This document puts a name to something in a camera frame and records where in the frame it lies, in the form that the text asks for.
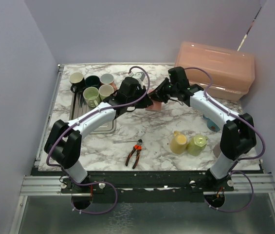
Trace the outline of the pink and blue mug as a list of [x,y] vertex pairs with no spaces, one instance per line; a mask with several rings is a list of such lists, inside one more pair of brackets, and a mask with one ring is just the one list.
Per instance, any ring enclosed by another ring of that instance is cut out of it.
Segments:
[[157,102],[157,101],[153,101],[153,104],[149,107],[146,108],[146,111],[161,111],[162,109],[162,103],[161,102]]

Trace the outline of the light green mug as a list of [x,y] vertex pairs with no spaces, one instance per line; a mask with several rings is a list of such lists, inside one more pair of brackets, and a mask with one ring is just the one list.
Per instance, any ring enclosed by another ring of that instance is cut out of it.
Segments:
[[99,96],[102,101],[109,97],[112,93],[114,93],[114,88],[109,84],[103,84],[99,88]]

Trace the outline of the pink terracotta mug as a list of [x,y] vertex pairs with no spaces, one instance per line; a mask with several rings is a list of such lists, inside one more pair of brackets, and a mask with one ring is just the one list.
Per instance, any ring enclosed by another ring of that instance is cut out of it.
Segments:
[[112,74],[103,74],[100,77],[100,83],[102,85],[104,85],[104,84],[111,85],[115,91],[117,90],[116,84],[114,82],[114,77]]

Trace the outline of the sage green mug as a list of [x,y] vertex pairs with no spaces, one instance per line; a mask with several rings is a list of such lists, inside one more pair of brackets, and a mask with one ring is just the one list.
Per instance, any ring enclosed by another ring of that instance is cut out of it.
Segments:
[[88,87],[83,91],[83,98],[90,108],[95,108],[101,103],[99,90],[96,87]]

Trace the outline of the dark teal mug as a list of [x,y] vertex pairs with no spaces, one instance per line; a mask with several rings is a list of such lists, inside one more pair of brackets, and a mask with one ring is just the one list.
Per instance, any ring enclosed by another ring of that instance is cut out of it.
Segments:
[[101,86],[100,77],[92,75],[92,76],[88,76],[85,78],[85,87],[86,88],[95,87],[95,88],[99,89],[100,86]]

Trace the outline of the blue dotted mug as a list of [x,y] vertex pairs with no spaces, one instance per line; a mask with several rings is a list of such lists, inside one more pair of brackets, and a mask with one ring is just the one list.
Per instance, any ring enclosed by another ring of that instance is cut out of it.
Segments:
[[206,125],[207,125],[207,127],[208,127],[209,130],[211,130],[213,132],[220,131],[220,128],[212,120],[210,120],[205,115],[203,115],[202,117],[203,117],[204,120],[206,120]]

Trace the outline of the black mug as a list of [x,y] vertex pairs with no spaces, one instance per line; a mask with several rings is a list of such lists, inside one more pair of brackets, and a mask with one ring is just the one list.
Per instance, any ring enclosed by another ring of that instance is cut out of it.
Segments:
[[86,89],[84,76],[81,72],[72,73],[69,77],[69,82],[73,93],[80,93]]

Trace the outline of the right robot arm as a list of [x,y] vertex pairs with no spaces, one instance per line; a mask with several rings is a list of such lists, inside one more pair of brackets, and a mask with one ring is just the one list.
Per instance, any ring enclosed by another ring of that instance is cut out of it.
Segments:
[[205,178],[206,187],[215,191],[222,186],[222,179],[228,176],[238,158],[256,146],[253,118],[248,113],[241,115],[226,108],[199,85],[191,85],[184,68],[169,69],[168,75],[168,78],[149,93],[149,97],[164,103],[170,98],[176,98],[181,103],[200,111],[222,131],[220,155],[215,164],[207,170]]

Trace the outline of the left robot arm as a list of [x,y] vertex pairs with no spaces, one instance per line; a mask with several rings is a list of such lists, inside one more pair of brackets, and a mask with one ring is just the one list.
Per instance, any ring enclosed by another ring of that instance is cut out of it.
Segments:
[[68,122],[54,123],[44,147],[48,166],[60,167],[70,176],[78,192],[88,189],[88,172],[79,161],[82,140],[101,125],[127,112],[138,103],[142,108],[152,104],[147,96],[150,84],[141,86],[137,79],[126,77],[120,88],[90,112]]

